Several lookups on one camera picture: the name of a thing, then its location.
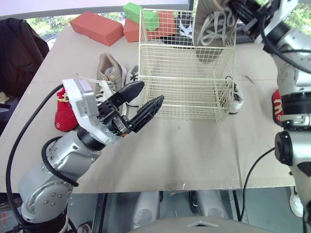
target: red sneaker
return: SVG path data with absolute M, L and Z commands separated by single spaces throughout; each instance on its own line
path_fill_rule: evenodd
M 282 100 L 280 92 L 278 90 L 272 95 L 272 111 L 273 111 L 273 120 L 276 124 L 280 125 L 280 117 L 284 115 L 282 109 Z
M 78 125 L 64 88 L 57 92 L 57 112 L 54 124 L 56 129 L 63 132 L 73 130 Z

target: shoe sole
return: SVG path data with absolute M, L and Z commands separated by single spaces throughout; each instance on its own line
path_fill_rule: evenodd
M 294 215 L 296 215 L 297 217 L 302 217 L 302 215 L 300 213 L 298 213 L 296 211 L 296 208 L 293 206 L 293 201 L 292 200 L 294 199 L 294 187 L 291 186 L 290 189 L 291 189 L 290 207 L 291 207 L 292 213 Z

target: logo on sneaker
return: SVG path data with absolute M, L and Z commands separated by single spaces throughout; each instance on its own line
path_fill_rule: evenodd
M 67 96 L 67 93 L 65 92 L 63 95 L 62 95 L 63 98 L 59 98 L 57 96 L 57 101 L 60 101 L 60 102 L 69 102 L 69 99 L 68 99 L 68 96 Z
M 187 36 L 192 39 L 192 24 L 191 23 L 188 28 L 185 28 L 181 20 L 179 20 L 179 28 L 180 28 L 180 35 Z

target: wire basket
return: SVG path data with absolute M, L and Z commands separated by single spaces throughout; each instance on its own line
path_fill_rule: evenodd
M 153 28 L 155 14 L 160 26 Z M 193 46 L 194 19 L 192 11 L 141 10 L 138 75 L 145 87 L 140 107 L 164 95 L 157 116 L 218 122 L 233 100 L 236 30 L 225 47 Z

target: gray sneaker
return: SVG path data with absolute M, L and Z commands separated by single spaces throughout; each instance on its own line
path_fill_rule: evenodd
M 97 80 L 107 81 L 108 86 L 114 92 L 118 92 L 125 84 L 127 71 L 109 53 L 103 53 L 99 57 L 96 73 Z M 96 85 L 96 94 L 101 87 Z
M 226 4 L 229 0 L 199 0 L 193 30 L 193 45 L 225 47 L 235 29 L 236 19 Z M 222 52 L 215 50 L 213 56 L 205 50 L 196 51 L 201 62 L 210 63 Z

